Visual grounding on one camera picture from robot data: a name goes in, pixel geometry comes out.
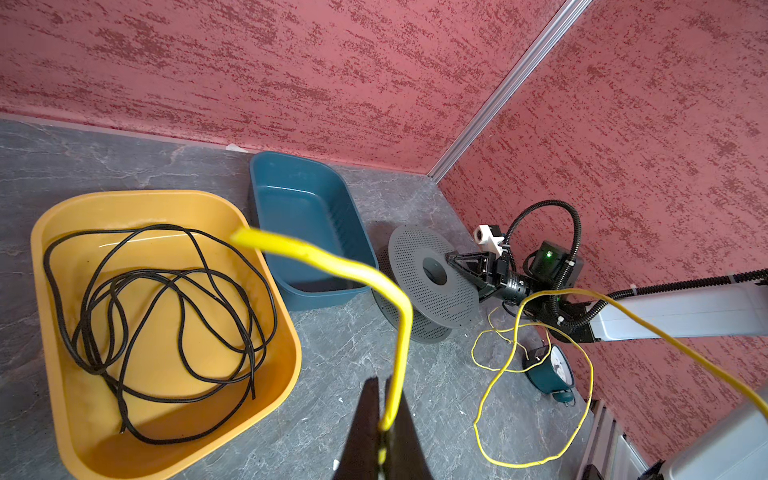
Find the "black cable spool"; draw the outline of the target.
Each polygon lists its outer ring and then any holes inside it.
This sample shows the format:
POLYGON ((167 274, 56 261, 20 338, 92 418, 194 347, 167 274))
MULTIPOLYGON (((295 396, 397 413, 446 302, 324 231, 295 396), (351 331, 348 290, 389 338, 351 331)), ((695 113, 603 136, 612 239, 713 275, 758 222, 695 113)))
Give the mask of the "black cable spool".
POLYGON ((412 304, 413 341, 438 343, 476 320, 477 289, 447 262, 447 256, 455 251, 448 240, 431 229, 402 225, 377 253, 380 271, 412 304))

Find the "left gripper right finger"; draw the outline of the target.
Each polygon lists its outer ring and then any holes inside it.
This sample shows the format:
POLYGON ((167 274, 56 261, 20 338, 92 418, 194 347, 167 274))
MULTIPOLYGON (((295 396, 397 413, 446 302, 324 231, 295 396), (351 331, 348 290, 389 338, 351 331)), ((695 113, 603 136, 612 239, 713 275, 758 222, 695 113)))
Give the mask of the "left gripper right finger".
POLYGON ((432 480, 405 393, 402 393, 397 416, 384 437, 385 479, 432 480))

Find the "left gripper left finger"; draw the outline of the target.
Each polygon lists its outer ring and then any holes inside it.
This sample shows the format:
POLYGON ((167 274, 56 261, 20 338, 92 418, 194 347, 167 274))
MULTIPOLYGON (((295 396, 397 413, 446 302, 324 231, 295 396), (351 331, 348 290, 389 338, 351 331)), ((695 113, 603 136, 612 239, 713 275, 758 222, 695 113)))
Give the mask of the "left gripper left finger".
POLYGON ((379 379, 367 379, 357 404, 334 480, 376 480, 380 446, 379 379))

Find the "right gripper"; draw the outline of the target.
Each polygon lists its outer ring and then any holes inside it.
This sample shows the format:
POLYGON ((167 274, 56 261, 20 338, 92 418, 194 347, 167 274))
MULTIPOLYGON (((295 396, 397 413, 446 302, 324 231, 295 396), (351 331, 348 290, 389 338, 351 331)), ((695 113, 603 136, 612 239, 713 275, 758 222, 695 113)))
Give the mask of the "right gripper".
POLYGON ((521 303, 533 293, 533 280, 519 274, 513 260, 496 257, 492 252, 446 255, 447 263, 470 282, 485 282, 479 289, 479 301, 497 298, 521 303))

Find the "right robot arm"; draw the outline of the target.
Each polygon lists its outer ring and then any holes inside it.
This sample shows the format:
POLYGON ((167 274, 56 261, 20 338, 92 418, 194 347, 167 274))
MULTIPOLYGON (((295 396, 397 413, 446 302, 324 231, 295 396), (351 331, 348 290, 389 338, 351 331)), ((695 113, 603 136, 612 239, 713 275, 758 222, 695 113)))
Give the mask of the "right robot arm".
POLYGON ((518 274, 503 238, 480 241, 480 252, 447 254, 446 260, 478 289, 542 320, 560 339, 576 342, 660 338, 746 396, 736 409, 690 448, 643 473, 645 479, 764 479, 767 476, 767 392, 754 392, 691 348, 684 338, 764 336, 767 272, 764 269, 648 287, 631 287, 592 304, 570 303, 581 259, 543 243, 518 274))

